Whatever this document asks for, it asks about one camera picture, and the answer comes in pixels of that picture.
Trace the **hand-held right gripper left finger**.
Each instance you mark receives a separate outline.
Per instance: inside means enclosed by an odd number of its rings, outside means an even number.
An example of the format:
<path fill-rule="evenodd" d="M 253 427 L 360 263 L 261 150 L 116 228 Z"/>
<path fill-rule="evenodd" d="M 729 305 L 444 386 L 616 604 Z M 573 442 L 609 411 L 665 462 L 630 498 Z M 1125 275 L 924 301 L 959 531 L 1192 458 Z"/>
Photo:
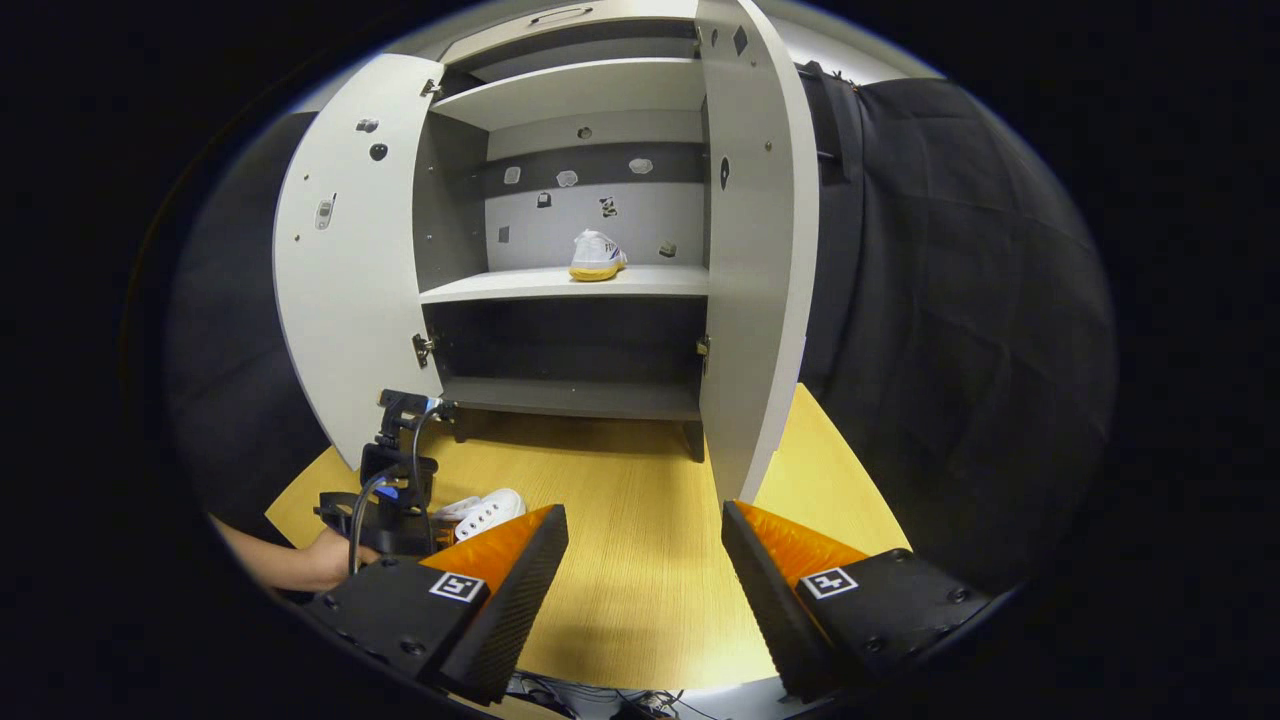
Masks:
<path fill-rule="evenodd" d="M 402 682 L 498 703 L 568 541 L 564 505 L 547 505 L 425 559 L 384 553 L 303 611 Z"/>

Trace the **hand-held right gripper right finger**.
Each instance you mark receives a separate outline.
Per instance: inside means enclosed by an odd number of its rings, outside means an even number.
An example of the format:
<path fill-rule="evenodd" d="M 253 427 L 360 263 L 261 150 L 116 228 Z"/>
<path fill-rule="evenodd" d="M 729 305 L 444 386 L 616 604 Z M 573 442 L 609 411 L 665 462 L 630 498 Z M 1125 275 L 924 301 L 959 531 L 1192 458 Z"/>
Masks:
<path fill-rule="evenodd" d="M 722 507 L 721 541 L 783 688 L 804 702 L 899 680 L 993 602 L 910 550 L 867 553 L 739 500 Z"/>

